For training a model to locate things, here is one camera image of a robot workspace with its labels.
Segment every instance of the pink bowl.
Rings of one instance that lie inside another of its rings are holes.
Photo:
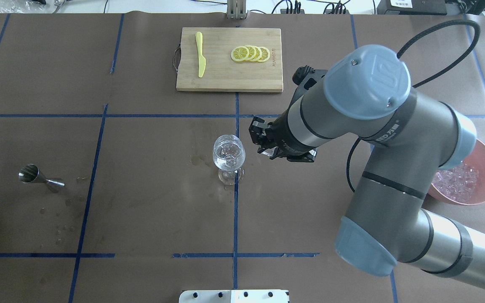
[[[466,203],[454,201],[444,194],[442,194],[437,188],[431,184],[428,190],[428,194],[439,201],[449,203],[451,205],[480,205],[485,202],[485,144],[477,139],[477,144],[473,152],[464,159],[464,163],[470,165],[478,170],[479,177],[477,181],[477,187],[473,196]]]

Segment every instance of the plastic bag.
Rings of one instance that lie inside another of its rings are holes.
[[[46,13],[46,5],[31,0],[0,0],[0,13]]]

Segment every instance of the white metal plate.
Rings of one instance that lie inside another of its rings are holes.
[[[179,303],[289,303],[287,290],[183,291]]]

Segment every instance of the lemon slice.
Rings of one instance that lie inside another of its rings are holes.
[[[244,47],[248,48],[248,52],[249,52],[248,58],[246,58],[245,61],[250,61],[250,60],[254,59],[256,57],[257,53],[258,53],[256,46],[245,45]]]
[[[256,62],[257,60],[259,60],[262,56],[262,51],[261,51],[261,47],[259,46],[254,46],[254,48],[256,49],[256,56],[253,57],[252,59],[249,59],[250,61],[252,62]]]
[[[237,46],[231,51],[231,59],[235,62],[241,62],[248,59],[250,50],[246,46]]]
[[[261,57],[258,59],[258,62],[267,61],[271,57],[271,52],[263,46],[260,46],[259,49],[261,50]]]

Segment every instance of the stainless steel jigger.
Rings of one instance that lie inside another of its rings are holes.
[[[24,166],[18,173],[18,178],[24,184],[44,183],[54,193],[59,192],[60,188],[65,187],[62,179],[46,178],[34,164]]]

